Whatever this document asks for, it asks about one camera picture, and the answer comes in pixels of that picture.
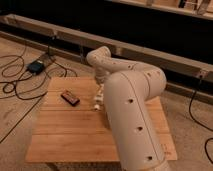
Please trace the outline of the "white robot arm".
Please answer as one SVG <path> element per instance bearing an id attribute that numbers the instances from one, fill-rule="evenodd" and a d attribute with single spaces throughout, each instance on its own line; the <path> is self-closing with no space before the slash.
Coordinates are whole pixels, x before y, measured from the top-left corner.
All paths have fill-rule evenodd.
<path id="1" fill-rule="evenodd" d="M 171 171 L 145 102 L 166 87 L 164 72 L 144 62 L 116 59 L 103 46 L 87 54 L 125 171 Z"/>

